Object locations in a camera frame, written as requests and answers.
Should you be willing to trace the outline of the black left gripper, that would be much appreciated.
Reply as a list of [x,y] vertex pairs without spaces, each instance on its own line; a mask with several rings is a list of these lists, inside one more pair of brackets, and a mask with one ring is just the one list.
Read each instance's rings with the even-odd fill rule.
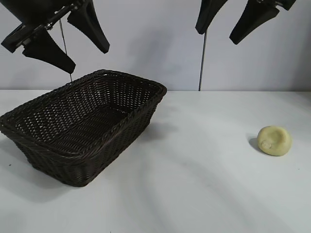
[[[70,11],[69,24],[81,31],[102,52],[107,53],[110,44],[99,24],[92,0],[2,0],[3,5],[21,24],[2,41],[10,52],[15,52],[22,39],[40,25],[55,23]],[[53,39],[34,38],[24,46],[24,56],[49,63],[66,73],[72,73],[76,64],[63,52]]]

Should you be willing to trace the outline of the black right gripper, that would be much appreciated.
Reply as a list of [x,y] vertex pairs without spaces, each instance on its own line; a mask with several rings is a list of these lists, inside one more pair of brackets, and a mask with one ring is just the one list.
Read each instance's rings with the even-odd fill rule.
[[281,6],[289,11],[296,0],[248,0],[245,9],[233,28],[229,38],[235,44],[239,44],[253,30],[265,22],[275,18]]

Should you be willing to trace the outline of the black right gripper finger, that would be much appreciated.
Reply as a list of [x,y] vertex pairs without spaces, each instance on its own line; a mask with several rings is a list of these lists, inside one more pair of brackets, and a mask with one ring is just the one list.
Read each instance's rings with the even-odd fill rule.
[[204,34],[212,20],[224,6],[225,0],[201,0],[201,7],[195,29],[199,34]]

